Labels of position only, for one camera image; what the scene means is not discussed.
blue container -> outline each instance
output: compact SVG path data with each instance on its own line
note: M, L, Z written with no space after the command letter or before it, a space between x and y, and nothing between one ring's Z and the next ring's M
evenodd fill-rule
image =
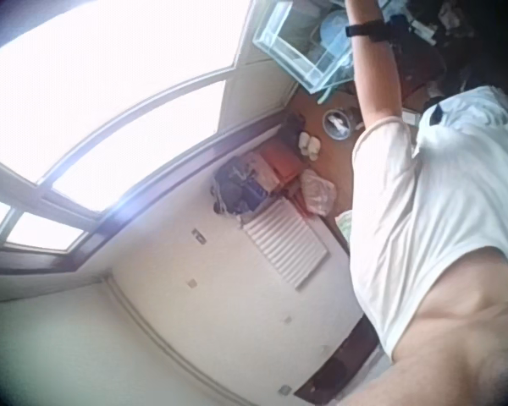
M379 0L384 17L404 0ZM291 74L309 93L354 78L348 18L343 8L309 0L273 0L254 35L254 44Z

skin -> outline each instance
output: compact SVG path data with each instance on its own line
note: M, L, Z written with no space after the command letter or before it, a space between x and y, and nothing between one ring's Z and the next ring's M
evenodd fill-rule
M347 0L351 25L381 18L375 0ZM401 115L391 48L353 37L356 88L366 127ZM442 274L393 353L394 365L341 405L492 404L508 393L508 261L470 252Z

window frame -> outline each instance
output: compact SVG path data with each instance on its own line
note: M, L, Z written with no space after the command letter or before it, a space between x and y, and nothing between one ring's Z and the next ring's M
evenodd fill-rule
M250 122L223 129L230 94L238 78L259 74L265 61L247 63L247 39L253 33L252 21L261 7L251 0L235 52L226 68L192 78L140 101L88 134L56 161L37 183L23 178L0 162L0 201L10 210L0 224L0 275L30 275L75 272L135 217L204 167L256 138L284 120L284 106L272 108ZM163 104L213 83L225 81L216 134L180 154L131 187L121 199L102 212L91 211L52 188L53 183L75 165L94 146L115 131ZM83 230L67 250L29 247L7 241L9 233L24 212L61 222Z

white t-shirt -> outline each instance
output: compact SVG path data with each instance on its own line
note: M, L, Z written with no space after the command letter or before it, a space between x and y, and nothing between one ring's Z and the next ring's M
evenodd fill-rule
M351 275L384 351L393 349L442 272L492 246L508 260L508 98L491 87L440 103L417 147L400 118L367 129L354 167Z

person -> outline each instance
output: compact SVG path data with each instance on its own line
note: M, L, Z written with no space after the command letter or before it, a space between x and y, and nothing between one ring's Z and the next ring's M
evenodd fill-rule
M345 6L351 25L382 19L376 0ZM366 126L351 276L393 365L339 404L494 404L508 393L508 97L443 100L412 145L388 42L351 41Z

